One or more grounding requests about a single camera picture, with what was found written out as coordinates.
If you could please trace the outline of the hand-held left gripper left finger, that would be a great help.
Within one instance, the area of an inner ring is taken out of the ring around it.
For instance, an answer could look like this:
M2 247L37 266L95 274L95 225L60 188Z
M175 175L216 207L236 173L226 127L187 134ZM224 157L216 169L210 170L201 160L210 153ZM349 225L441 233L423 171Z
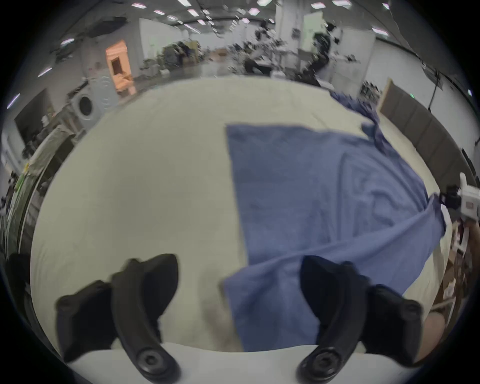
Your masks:
M60 355L72 363L93 351L121 343L137 371L151 383L174 383L179 364L163 347L159 318L179 283L175 254L129 259L109 282L96 280L56 302Z

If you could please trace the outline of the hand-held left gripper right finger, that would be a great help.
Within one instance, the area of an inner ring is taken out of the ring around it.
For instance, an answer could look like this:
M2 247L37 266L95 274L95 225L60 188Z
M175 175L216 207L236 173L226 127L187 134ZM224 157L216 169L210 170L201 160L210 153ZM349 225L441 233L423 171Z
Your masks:
M319 321L316 348L297 367L301 383L328 383L357 344L366 353L414 366L423 330L423 307L386 285L373 285L353 263L303 257L300 288Z

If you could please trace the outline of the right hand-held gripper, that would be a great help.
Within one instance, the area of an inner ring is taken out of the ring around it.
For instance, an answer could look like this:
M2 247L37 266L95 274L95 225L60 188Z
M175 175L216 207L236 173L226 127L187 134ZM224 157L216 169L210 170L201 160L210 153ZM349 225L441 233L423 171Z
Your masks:
M465 173L459 173L459 185L447 186L441 193L441 203L463 218L480 217L480 190L468 184Z

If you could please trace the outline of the person's right hand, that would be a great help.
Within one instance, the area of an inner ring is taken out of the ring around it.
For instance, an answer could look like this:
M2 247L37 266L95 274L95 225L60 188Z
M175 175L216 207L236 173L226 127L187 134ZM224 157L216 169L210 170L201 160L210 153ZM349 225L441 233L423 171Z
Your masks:
M469 231L469 242L471 243L480 243L480 226L478 220L466 219L465 228Z

